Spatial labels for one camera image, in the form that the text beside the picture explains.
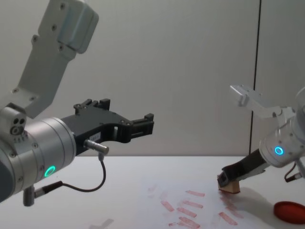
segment red lid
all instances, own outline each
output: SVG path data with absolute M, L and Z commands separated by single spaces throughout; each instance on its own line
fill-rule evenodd
M 305 206 L 294 202 L 278 202 L 274 214 L 281 220 L 293 224 L 305 224 Z

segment black line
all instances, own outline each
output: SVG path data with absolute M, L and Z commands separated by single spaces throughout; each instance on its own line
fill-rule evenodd
M 258 56 L 259 30 L 260 30 L 260 25 L 261 25 L 261 9 L 262 9 L 262 0 L 259 0 L 259 10 L 258 10 L 258 24 L 257 24 L 257 37 L 256 37 L 256 54 L 255 54 L 255 67 L 254 67 L 254 81 L 253 81 L 253 90 L 255 90 L 255 85 L 256 85 L 256 70 L 257 70 L 257 56 Z M 252 131 L 253 131 L 253 112 L 251 112 L 251 125 L 250 125 L 249 154 L 251 154 L 251 146 L 252 146 Z

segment red plastic cap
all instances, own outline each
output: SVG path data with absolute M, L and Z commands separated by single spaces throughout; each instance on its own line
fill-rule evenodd
M 305 206 L 298 203 L 278 202 L 274 205 L 274 214 L 287 223 L 305 224 Z

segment paper sheet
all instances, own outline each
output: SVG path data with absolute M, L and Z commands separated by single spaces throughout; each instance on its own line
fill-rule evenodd
M 254 229 L 255 218 L 212 182 L 144 181 L 135 229 Z

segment green led ring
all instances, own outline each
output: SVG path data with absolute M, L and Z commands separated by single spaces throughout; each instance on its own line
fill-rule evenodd
M 50 175 L 52 175 L 56 170 L 55 166 L 50 166 L 47 171 L 44 173 L 44 177 L 48 177 Z

